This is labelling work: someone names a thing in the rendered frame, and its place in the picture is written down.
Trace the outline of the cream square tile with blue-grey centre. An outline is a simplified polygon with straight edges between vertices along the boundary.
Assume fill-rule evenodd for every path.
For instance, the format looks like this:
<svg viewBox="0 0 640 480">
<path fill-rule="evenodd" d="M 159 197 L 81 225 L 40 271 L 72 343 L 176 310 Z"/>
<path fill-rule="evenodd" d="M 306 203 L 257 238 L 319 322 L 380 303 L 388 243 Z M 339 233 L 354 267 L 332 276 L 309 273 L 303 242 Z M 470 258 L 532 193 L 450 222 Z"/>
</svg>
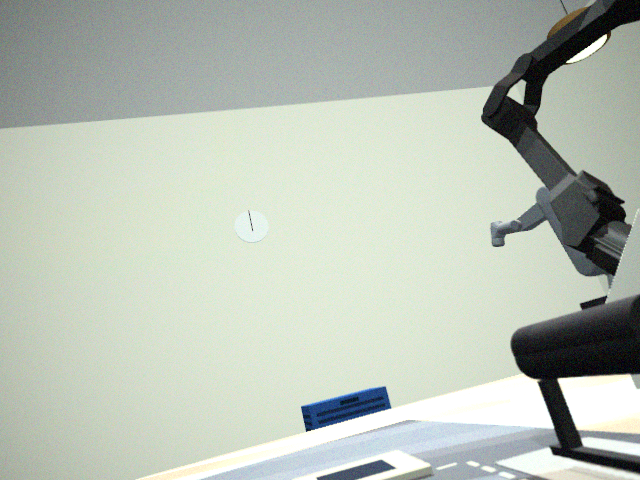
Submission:
<svg viewBox="0 0 640 480">
<path fill-rule="evenodd" d="M 395 450 L 293 480 L 410 480 L 431 473 L 430 464 Z"/>
</svg>

